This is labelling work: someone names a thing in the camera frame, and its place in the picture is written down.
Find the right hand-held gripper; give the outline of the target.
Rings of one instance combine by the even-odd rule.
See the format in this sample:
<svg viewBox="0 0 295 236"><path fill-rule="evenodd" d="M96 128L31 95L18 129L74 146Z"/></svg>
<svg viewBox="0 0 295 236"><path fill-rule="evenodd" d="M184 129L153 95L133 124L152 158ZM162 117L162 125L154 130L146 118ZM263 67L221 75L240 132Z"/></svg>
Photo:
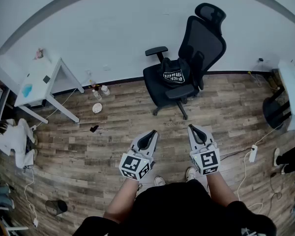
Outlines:
<svg viewBox="0 0 295 236"><path fill-rule="evenodd" d="M214 142L213 135L208 129L190 124L188 125L189 143L191 146L190 157L192 163L205 176L219 171L220 153Z"/></svg>

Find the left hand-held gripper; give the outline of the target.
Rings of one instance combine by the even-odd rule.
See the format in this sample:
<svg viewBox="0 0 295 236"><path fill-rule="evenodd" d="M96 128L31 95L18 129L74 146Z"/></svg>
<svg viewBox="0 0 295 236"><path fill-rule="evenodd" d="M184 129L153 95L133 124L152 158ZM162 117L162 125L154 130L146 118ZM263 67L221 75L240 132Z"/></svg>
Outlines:
<svg viewBox="0 0 295 236"><path fill-rule="evenodd" d="M158 141L156 130L146 131L138 135L131 143L130 149L124 153L119 164L121 174L140 181L155 164L153 153Z"/></svg>

